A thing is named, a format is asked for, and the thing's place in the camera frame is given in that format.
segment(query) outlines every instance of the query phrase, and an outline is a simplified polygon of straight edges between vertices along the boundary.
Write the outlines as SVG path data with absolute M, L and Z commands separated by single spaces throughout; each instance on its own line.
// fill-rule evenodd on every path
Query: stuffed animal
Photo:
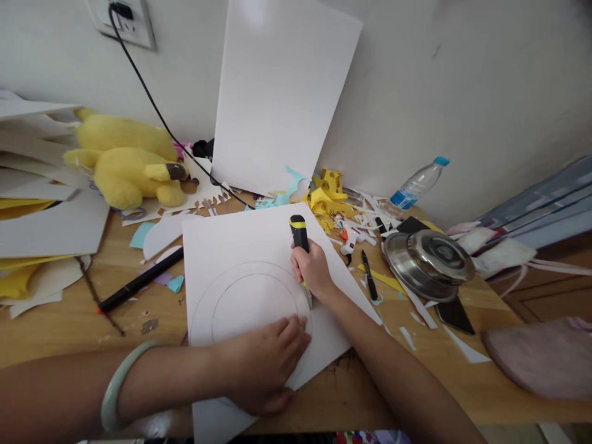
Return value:
M 185 166 L 154 152 L 138 147 L 75 149 L 64 153 L 64 161 L 72 168 L 94 168 L 93 180 L 105 201 L 120 210 L 140 207 L 143 197 L 156 197 L 168 207 L 183 203 L 179 180 L 187 178 Z
M 82 148 L 105 151 L 136 147 L 171 162 L 177 160 L 177 150 L 164 128 L 156 128 L 128 118 L 98 114 L 90 108 L 78 109 L 74 114 L 82 120 L 76 131 Z

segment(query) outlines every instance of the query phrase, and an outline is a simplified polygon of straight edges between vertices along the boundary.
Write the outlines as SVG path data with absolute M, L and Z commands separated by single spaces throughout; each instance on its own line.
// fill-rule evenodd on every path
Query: bracelet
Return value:
M 136 347 L 119 365 L 119 368 L 113 374 L 105 396 L 103 397 L 103 404 L 101 404 L 101 425 L 103 430 L 106 432 L 114 432 L 115 430 L 121 430 L 128 426 L 128 424 L 122 421 L 117 414 L 117 401 L 119 399 L 119 391 L 125 381 L 125 377 L 128 375 L 133 364 L 136 363 L 138 358 L 142 354 L 158 345 L 155 341 L 144 342 L 143 344 Z

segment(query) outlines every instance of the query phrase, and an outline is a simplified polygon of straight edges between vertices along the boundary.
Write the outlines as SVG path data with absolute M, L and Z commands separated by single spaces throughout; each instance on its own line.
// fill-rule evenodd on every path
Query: plush toy ear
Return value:
M 156 163 L 154 165 L 146 165 L 144 169 L 146 177 L 158 182 L 166 182 L 169 180 L 185 180 L 189 173 L 187 168 L 180 163 Z

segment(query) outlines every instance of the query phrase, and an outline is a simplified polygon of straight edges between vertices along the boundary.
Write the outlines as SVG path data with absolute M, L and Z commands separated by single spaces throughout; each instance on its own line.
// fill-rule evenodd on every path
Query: electrical outlet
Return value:
M 146 0 L 119 0 L 128 5 L 134 14 L 133 20 L 128 20 L 113 12 L 113 21 L 119 31 L 121 39 L 134 45 L 156 51 L 156 43 L 150 24 L 150 16 Z M 100 33 L 117 38 L 111 20 L 109 19 L 110 0 L 86 0 L 94 27 Z

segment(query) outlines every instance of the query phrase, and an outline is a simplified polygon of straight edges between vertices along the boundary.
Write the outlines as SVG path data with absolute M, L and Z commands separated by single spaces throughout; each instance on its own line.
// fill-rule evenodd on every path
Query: blue bottle cap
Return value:
M 450 163 L 450 161 L 446 157 L 438 156 L 434 159 L 434 163 L 445 167 Z

